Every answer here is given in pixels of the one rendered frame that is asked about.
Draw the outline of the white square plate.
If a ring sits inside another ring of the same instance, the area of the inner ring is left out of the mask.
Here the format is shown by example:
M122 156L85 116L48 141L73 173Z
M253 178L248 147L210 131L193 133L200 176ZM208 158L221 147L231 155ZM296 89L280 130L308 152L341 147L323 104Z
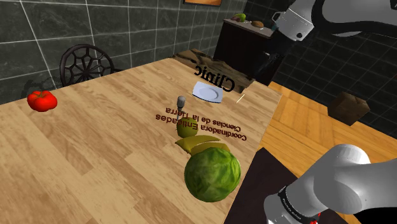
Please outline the white square plate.
M192 95L207 102L221 103L223 89L198 81L193 88Z

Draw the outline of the wooden table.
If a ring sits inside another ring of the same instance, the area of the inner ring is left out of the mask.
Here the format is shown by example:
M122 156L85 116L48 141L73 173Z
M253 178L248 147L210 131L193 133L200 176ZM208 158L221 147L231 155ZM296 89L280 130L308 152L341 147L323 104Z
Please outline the wooden table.
M235 125L222 137L247 171L280 101L252 83L219 104L192 95L192 68L164 59L53 91L55 109L0 106L0 224L222 224L234 195L194 198L188 154L165 121L180 95L189 115Z

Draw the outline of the yellow banana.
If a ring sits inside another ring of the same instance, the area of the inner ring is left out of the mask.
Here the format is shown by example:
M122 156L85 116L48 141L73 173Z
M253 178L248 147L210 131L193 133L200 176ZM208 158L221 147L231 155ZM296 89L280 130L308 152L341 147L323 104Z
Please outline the yellow banana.
M219 141L219 139L213 136L197 135L182 138L176 141L176 144L180 146L185 152L190 153L194 146L210 141Z

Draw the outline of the green cabbage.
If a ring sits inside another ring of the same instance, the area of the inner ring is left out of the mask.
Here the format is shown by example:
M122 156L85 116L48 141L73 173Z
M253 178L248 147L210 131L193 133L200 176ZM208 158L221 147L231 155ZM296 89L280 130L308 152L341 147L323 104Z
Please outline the green cabbage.
M239 160L220 148L208 148L191 156L184 171L188 191L203 202L225 199L236 189L240 177Z

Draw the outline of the orange wall picture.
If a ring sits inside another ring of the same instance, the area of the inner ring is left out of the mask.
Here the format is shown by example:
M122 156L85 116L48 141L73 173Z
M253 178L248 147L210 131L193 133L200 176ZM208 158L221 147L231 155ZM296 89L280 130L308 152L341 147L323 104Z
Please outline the orange wall picture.
M221 6L222 0L183 0L184 4L194 4L200 6Z

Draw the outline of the olive green banana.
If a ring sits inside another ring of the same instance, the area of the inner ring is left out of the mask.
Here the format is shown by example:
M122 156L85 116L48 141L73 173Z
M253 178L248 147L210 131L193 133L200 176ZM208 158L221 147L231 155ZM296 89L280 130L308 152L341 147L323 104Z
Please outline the olive green banana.
M229 147L225 143L207 142L194 146L190 151L190 155L191 156L196 155L208 148L220 148L225 151L230 151Z

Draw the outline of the dark round-backed chair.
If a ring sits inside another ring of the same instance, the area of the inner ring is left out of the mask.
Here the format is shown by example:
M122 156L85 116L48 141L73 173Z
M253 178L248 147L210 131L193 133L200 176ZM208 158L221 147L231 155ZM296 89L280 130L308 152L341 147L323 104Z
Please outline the dark round-backed chair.
M70 47L61 57L60 80L63 87L122 71L115 67L111 57L90 44Z

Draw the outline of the dark cabinet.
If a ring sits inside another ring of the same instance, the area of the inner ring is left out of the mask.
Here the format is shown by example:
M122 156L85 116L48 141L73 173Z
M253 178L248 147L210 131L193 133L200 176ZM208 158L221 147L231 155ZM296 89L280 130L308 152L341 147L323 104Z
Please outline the dark cabinet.
M268 27L259 28L247 20L237 22L226 18L223 20L213 58L269 85L284 59L283 55L270 53L266 49L272 41L272 34L273 31Z

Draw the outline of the red tomato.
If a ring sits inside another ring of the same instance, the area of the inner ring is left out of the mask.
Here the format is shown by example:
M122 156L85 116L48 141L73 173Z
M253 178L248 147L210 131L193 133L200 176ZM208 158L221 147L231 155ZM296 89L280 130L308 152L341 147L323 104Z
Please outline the red tomato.
M57 98L49 91L33 91L27 96L28 105L35 111L45 112L57 106Z

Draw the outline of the olive green round fruit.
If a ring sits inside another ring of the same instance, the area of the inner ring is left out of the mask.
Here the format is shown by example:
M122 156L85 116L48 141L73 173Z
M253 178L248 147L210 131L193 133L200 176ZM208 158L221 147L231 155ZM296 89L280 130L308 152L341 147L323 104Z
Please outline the olive green round fruit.
M198 123L195 119L184 117L178 120L176 130L179 137L195 136L198 132Z

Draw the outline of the brown box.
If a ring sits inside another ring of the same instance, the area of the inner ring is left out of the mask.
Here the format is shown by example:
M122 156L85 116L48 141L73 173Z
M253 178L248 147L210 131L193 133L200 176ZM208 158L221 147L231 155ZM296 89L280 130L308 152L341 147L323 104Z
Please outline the brown box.
M339 93L327 108L330 117L349 126L370 111L365 100L347 92Z

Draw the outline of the dark robot stand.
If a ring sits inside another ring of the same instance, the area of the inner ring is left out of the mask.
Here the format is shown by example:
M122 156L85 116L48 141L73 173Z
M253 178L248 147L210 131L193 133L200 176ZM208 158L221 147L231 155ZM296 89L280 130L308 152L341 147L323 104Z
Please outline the dark robot stand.
M283 166L265 148L256 152L224 224L268 224L267 215L285 214L274 224L310 224L296 221L280 202L265 204L265 198L276 198L277 193L296 180L296 176Z

